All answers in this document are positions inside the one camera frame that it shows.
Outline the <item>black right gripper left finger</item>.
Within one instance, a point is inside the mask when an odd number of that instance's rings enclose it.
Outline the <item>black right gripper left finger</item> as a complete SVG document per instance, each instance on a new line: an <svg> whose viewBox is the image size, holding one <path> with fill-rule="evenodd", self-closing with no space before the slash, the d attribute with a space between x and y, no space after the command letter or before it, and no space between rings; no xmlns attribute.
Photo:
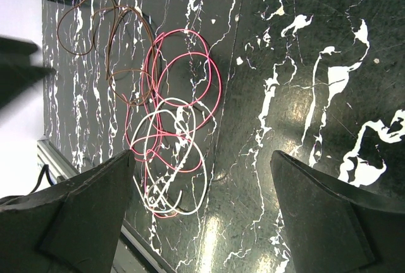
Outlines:
<svg viewBox="0 0 405 273"><path fill-rule="evenodd" d="M132 194L129 150L25 196L1 199L1 272L109 272Z"/></svg>

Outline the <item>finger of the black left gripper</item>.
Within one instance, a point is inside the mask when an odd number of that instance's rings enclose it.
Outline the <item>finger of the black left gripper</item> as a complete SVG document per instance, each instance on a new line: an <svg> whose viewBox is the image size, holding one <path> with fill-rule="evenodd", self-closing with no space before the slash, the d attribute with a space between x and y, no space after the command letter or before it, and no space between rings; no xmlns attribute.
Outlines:
<svg viewBox="0 0 405 273"><path fill-rule="evenodd" d="M1 64L1 108L30 86L55 73L55 69L49 67Z"/></svg>
<svg viewBox="0 0 405 273"><path fill-rule="evenodd" d="M30 64L39 47L33 42L1 36L1 63Z"/></svg>

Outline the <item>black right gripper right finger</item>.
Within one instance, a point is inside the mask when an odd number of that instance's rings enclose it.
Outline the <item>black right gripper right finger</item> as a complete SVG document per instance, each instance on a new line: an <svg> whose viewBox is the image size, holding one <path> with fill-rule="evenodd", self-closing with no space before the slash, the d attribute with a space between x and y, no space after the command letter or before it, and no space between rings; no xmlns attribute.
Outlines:
<svg viewBox="0 0 405 273"><path fill-rule="evenodd" d="M283 151L271 172L296 272L404 272L404 203Z"/></svg>

